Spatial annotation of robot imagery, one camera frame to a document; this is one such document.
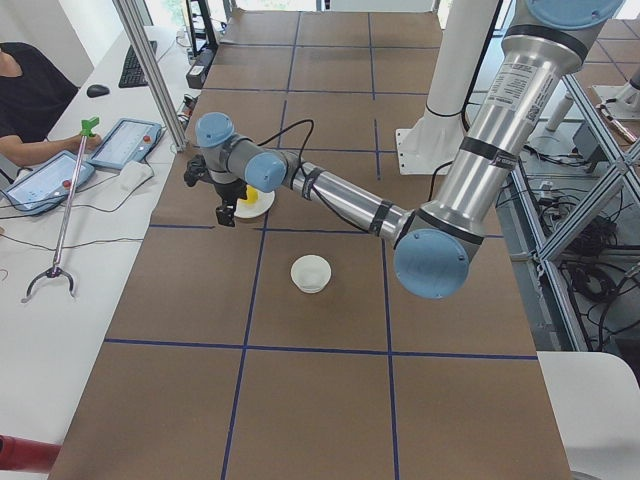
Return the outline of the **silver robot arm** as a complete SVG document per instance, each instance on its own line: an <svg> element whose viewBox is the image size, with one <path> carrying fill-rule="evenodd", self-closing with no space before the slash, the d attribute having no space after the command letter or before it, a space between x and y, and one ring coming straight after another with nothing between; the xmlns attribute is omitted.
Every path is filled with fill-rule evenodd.
<svg viewBox="0 0 640 480"><path fill-rule="evenodd" d="M502 42L503 62L462 138L435 197L406 211L300 156L263 148L235 131L220 112L203 115L195 132L201 157L185 181L206 181L221 198L230 226L248 187L281 186L318 201L345 222L393 243L394 271L414 295L439 299L465 282L484 237L484 220L501 184L562 77L577 72L616 1L521 1Z"/></svg>

